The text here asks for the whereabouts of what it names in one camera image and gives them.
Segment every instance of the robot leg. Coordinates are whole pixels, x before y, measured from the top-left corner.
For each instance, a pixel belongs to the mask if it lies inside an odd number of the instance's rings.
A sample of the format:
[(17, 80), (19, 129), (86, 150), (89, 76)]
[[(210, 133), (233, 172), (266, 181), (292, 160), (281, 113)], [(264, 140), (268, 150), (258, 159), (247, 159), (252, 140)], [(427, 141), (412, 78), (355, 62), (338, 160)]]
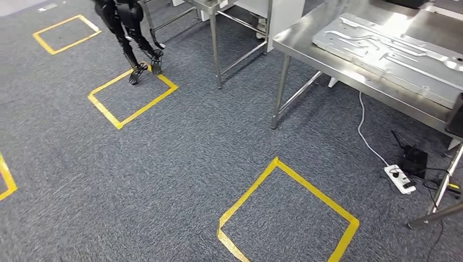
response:
[(125, 3), (125, 1), (119, 1), (117, 11), (128, 35), (138, 43), (140, 49), (151, 59), (152, 72), (156, 75), (160, 74), (164, 53), (159, 49), (154, 50), (141, 34), (140, 22), (143, 20), (143, 9), (140, 4), (137, 2)]
[(122, 47), (124, 56), (133, 68), (130, 75), (129, 83), (135, 85), (140, 78), (141, 73), (147, 69), (147, 65), (139, 64), (133, 54), (132, 47), (125, 37), (124, 29), (122, 29), (121, 20), (116, 14), (116, 4), (113, 0), (98, 0), (95, 1), (95, 11), (102, 18), (108, 29), (116, 36), (117, 41)]

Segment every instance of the aluminum plate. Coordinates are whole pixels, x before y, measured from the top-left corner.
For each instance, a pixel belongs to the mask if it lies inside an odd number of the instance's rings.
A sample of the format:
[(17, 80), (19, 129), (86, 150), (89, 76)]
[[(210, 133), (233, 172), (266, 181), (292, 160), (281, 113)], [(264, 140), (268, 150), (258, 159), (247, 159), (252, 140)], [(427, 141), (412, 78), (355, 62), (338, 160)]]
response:
[(463, 55), (344, 13), (312, 39), (318, 47), (452, 108), (463, 92)]

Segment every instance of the metal table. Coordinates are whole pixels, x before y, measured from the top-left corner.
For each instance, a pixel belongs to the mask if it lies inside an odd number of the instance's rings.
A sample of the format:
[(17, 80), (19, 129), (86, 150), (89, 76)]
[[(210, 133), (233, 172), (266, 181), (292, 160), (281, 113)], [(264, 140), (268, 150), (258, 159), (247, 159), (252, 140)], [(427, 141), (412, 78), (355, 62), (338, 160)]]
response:
[[(264, 53), (266, 53), (266, 50), (267, 50), (267, 45), (269, 43), (269, 33), (270, 33), (270, 26), (267, 26), (266, 27), (266, 31), (263, 32), (255, 27), (253, 27), (252, 25), (250, 25), (249, 23), (247, 22), (244, 22), (236, 17), (233, 17), (231, 15), (228, 15), (222, 11), (220, 11), (220, 9), (224, 8), (226, 5), (232, 5), (233, 3), (237, 2), (238, 0), (184, 0), (185, 2), (191, 4), (193, 7), (184, 11), (183, 13), (179, 14), (178, 16), (170, 19), (169, 21), (166, 21), (165, 23), (163, 23), (162, 25), (158, 26), (158, 27), (154, 27), (153, 23), (152, 23), (152, 19), (151, 19), (151, 15), (150, 15), (150, 12), (146, 6), (146, 3), (147, 2), (150, 2), (152, 0), (141, 0), (140, 1), (140, 4), (141, 6), (143, 7), (143, 10), (147, 16), (147, 19), (150, 23), (150, 27), (151, 29), (155, 32), (161, 28), (163, 28), (164, 26), (176, 21), (177, 19), (187, 15), (188, 13), (190, 13), (191, 11), (194, 11), (194, 10), (197, 10), (197, 11), (203, 11), (205, 12), (206, 14), (209, 15), (209, 19), (210, 19), (210, 23), (211, 23), (211, 31), (212, 31), (212, 50), (213, 50), (213, 60), (214, 60), (214, 65), (215, 65), (215, 71), (216, 71), (216, 80), (217, 80), (217, 87), (218, 88), (222, 88), (222, 80), (221, 80), (221, 76), (223, 74), (225, 74), (227, 71), (229, 71), (230, 69), (232, 69), (234, 66), (236, 66), (238, 63), (242, 62), (244, 59), (246, 59), (247, 57), (249, 57), (251, 54), (253, 54), (254, 52), (256, 52), (257, 50), (259, 50), (261, 47), (265, 47), (264, 48)], [(269, 2), (269, 6), (268, 6), (268, 14), (267, 14), (267, 24), (269, 25), (270, 24), (270, 21), (271, 21), (271, 14), (272, 14), (272, 6), (273, 6), (273, 0), (268, 0)], [(219, 58), (218, 58), (218, 50), (217, 50), (217, 21), (216, 21), (216, 15), (217, 14), (221, 14), (243, 26), (246, 26), (247, 28), (249, 29), (252, 29), (262, 35), (265, 35), (265, 40), (259, 44), (258, 46), (256, 46), (254, 49), (252, 49), (251, 51), (249, 51), (248, 53), (246, 53), (245, 55), (241, 56), (240, 58), (238, 58), (238, 60), (236, 60), (234, 63), (232, 63), (231, 65), (229, 65), (228, 67), (226, 67), (225, 69), (221, 70), (220, 69), (220, 63), (219, 63)]]
[[(284, 56), (283, 70), (277, 90), (276, 103), (271, 126), (277, 127), (278, 117), (306, 90), (316, 78), (326, 73), (332, 78), (381, 101), (392, 108), (415, 118), (459, 141), (463, 138), (446, 133), (444, 130), (450, 109), (434, 103), (423, 96), (393, 84), (347, 60), (343, 60), (312, 43), (312, 37), (344, 13), (384, 26), (393, 32), (426, 41), (446, 49), (463, 54), (463, 21), (425, 10), (413, 10), (381, 0), (326, 0), (301, 18), (287, 30), (274, 37), (274, 47)], [(294, 57), (319, 70), (301, 89), (281, 106), (282, 93), (290, 58)], [(450, 176), (463, 154), (460, 145), (448, 169), (448, 176), (442, 180), (434, 200), (438, 206), (447, 189)], [(434, 203), (430, 205), (428, 215), (436, 212)], [(422, 224), (426, 219), (418, 219)]]

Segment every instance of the yellow floor tape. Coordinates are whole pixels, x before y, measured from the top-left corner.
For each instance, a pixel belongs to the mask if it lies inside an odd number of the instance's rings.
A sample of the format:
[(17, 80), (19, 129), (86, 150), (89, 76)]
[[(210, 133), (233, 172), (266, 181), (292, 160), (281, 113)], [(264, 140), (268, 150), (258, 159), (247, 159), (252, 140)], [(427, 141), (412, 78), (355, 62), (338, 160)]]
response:
[(0, 194), (0, 200), (3, 200), (7, 196), (11, 195), (17, 187), (13, 177), (11, 176), (10, 170), (3, 159), (2, 153), (0, 153), (0, 173), (2, 173), (3, 181), (5, 181), (5, 185), (7, 187), (7, 190)]
[(323, 203), (327, 204), (331, 207), (334, 211), (336, 211), (339, 215), (341, 215), (344, 219), (349, 221), (349, 226), (347, 227), (346, 231), (342, 235), (339, 243), (337, 244), (335, 250), (331, 254), (328, 262), (336, 262), (339, 261), (346, 250), (347, 246), (352, 240), (352, 237), (355, 234), (355, 231), (359, 227), (360, 222), (352, 216), (349, 212), (343, 209), (340, 205), (332, 201), (328, 198), (325, 194), (323, 194), (320, 190), (315, 188), (301, 176), (299, 176), (296, 172), (294, 172), (291, 168), (286, 166), (284, 163), (280, 162), (276, 157), (264, 172), (257, 178), (257, 180), (251, 185), (251, 187), (236, 201), (236, 203), (231, 206), (229, 210), (227, 210), (219, 219), (218, 222), (218, 229), (217, 229), (217, 237), (218, 239), (226, 246), (226, 248), (240, 261), (242, 262), (249, 262), (249, 259), (236, 247), (236, 245), (231, 241), (229, 237), (225, 235), (222, 231), (222, 227), (228, 221), (228, 219), (236, 212), (236, 210), (246, 201), (246, 199), (257, 189), (257, 187), (267, 178), (267, 176), (276, 168), (280, 168), (283, 170), (287, 175), (292, 177), (298, 183), (303, 185), (307, 190), (309, 190), (312, 194), (318, 197)]
[[(84, 38), (84, 39), (80, 39), (79, 41), (76, 41), (76, 42), (74, 42), (74, 43), (72, 43), (72, 44), (70, 44), (70, 45), (67, 45), (67, 46), (65, 46), (65, 47), (62, 47), (62, 48), (60, 48), (60, 49), (58, 49), (58, 50), (54, 50), (53, 48), (51, 48), (51, 47), (42, 39), (42, 37), (40, 37), (40, 34), (41, 34), (41, 33), (45, 32), (45, 31), (48, 31), (48, 30), (50, 30), (50, 29), (52, 29), (52, 28), (55, 28), (55, 27), (57, 27), (57, 26), (60, 26), (60, 25), (62, 25), (62, 24), (64, 24), (64, 23), (67, 23), (67, 22), (69, 22), (69, 21), (71, 21), (71, 20), (74, 20), (74, 19), (80, 19), (82, 22), (84, 22), (86, 25), (88, 25), (88, 26), (89, 26), (92, 30), (94, 30), (95, 32), (94, 32), (93, 34), (89, 35), (88, 37)], [(66, 50), (66, 49), (69, 49), (69, 48), (71, 48), (71, 47), (73, 47), (73, 46), (75, 46), (75, 45), (78, 45), (78, 44), (82, 43), (83, 41), (89, 40), (90, 38), (94, 37), (95, 35), (97, 35), (97, 34), (99, 34), (99, 33), (101, 33), (101, 30), (100, 30), (96, 25), (94, 25), (92, 22), (90, 22), (90, 21), (89, 21), (87, 18), (85, 18), (83, 15), (76, 15), (76, 16), (71, 17), (71, 18), (69, 18), (69, 19), (66, 19), (66, 20), (64, 20), (64, 21), (62, 21), (62, 22), (59, 22), (59, 23), (57, 23), (57, 24), (55, 24), (55, 25), (49, 26), (49, 27), (47, 27), (47, 28), (45, 28), (45, 29), (42, 29), (42, 30), (40, 30), (40, 31), (38, 31), (38, 32), (35, 32), (35, 33), (32, 34), (32, 36), (34, 37), (34, 39), (35, 39), (37, 42), (39, 42), (39, 44), (40, 44), (48, 53), (50, 53), (50, 54), (52, 54), (52, 55), (55, 55), (55, 54), (57, 54), (57, 53), (59, 53), (59, 52), (62, 52), (62, 51), (64, 51), (64, 50)]]
[[(111, 112), (106, 109), (106, 107), (100, 103), (100, 101), (98, 101), (98, 99), (94, 96), (96, 93), (98, 93), (99, 91), (107, 88), (108, 86), (114, 84), (115, 82), (118, 82), (119, 80), (125, 78), (126, 76), (128, 76), (131, 72), (133, 71), (133, 69), (130, 69), (129, 71), (123, 73), (122, 75), (112, 79), (111, 81), (105, 83), (104, 85), (100, 86), (100, 87), (97, 87), (95, 90), (93, 90), (92, 92), (90, 92), (90, 94), (88, 95), (88, 99), (93, 103), (93, 105), (98, 109), (100, 110), (100, 112), (109, 120), (109, 122), (111, 122), (117, 129), (121, 129), (125, 124), (127, 124), (128, 122), (134, 120), (137, 116), (141, 115), (143, 112), (145, 112), (146, 110), (148, 110), (150, 107), (154, 106), (156, 103), (158, 103), (159, 101), (161, 101), (162, 99), (164, 99), (166, 96), (170, 95), (173, 91), (177, 90), (177, 86), (172, 83), (169, 79), (167, 79), (164, 75), (157, 75), (157, 77), (163, 82), (165, 83), (167, 86), (169, 86), (169, 89), (167, 91), (165, 91), (164, 93), (162, 93), (159, 97), (155, 98), (153, 101), (149, 102), (147, 105), (143, 106), (142, 108), (140, 108), (139, 110), (137, 110), (135, 113), (131, 114), (129, 117), (127, 117), (126, 119), (124, 119), (123, 121), (119, 121), (113, 114), (111, 114)], [(151, 72), (151, 66), (148, 65), (148, 71)]]

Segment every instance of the power strip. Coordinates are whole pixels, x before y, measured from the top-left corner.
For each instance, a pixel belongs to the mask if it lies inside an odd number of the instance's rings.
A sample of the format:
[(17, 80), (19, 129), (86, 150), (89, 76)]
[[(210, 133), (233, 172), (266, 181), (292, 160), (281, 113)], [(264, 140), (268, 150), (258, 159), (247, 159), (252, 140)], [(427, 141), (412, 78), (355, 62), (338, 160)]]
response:
[(415, 183), (408, 179), (398, 165), (386, 166), (384, 172), (386, 172), (400, 193), (410, 194), (417, 190), (414, 186)]

